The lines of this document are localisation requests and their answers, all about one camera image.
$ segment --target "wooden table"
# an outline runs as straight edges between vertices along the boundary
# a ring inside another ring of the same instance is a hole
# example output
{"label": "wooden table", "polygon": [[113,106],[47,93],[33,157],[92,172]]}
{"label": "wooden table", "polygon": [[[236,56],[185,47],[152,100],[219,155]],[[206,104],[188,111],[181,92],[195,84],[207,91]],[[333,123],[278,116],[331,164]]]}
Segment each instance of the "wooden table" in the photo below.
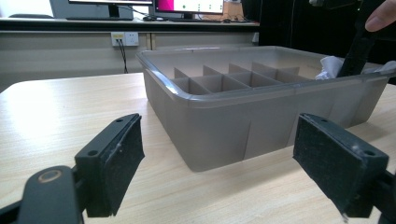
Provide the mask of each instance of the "wooden table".
{"label": "wooden table", "polygon": [[[86,223],[343,223],[332,202],[291,157],[292,147],[194,173],[154,114],[142,74],[28,81],[0,94],[0,207],[21,199],[42,169],[74,156],[113,119],[139,113],[146,158],[115,217]],[[351,132],[390,156],[396,170],[396,87]],[[349,223],[376,223],[351,218]]]}

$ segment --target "power outlet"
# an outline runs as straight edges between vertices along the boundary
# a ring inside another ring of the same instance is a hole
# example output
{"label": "power outlet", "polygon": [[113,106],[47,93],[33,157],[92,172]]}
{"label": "power outlet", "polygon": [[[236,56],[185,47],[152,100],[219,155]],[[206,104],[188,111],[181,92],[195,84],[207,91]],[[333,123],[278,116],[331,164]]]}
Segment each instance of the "power outlet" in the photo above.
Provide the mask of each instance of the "power outlet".
{"label": "power outlet", "polygon": [[126,46],[139,46],[139,33],[138,32],[125,32],[125,45]]}
{"label": "power outlet", "polygon": [[125,45],[125,33],[124,32],[111,32],[111,44],[115,47],[119,46],[117,40],[122,41],[122,44]]}

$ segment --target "compartment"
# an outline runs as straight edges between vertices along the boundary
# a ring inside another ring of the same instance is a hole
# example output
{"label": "compartment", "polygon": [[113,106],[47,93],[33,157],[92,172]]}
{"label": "compartment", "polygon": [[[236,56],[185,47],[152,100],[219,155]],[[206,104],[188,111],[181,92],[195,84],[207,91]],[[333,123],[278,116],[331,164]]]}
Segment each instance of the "compartment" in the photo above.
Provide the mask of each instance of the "compartment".
{"label": "compartment", "polygon": [[205,95],[209,94],[210,91],[199,85],[189,77],[177,78],[172,80],[177,86],[179,86],[184,92],[192,95]]}
{"label": "compartment", "polygon": [[249,90],[250,87],[224,75],[192,77],[193,81],[211,92]]}

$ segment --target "finger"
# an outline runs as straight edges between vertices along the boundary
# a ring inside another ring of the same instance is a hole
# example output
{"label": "finger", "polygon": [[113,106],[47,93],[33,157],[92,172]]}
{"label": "finger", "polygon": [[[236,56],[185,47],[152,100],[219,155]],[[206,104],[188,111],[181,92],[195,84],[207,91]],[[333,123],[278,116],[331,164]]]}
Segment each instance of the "finger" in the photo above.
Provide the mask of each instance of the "finger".
{"label": "finger", "polygon": [[367,19],[365,28],[369,32],[375,32],[394,21],[396,21],[396,0],[386,0]]}

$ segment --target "translucent plastic container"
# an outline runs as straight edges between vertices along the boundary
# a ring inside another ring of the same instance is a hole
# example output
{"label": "translucent plastic container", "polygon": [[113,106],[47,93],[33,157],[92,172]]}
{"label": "translucent plastic container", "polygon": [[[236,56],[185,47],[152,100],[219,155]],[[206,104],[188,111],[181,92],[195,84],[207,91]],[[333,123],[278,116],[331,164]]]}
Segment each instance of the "translucent plastic container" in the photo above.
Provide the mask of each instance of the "translucent plastic container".
{"label": "translucent plastic container", "polygon": [[148,100],[193,171],[293,145],[303,112],[344,128],[360,124],[396,76],[314,80],[325,56],[281,47],[143,51],[137,57]]}

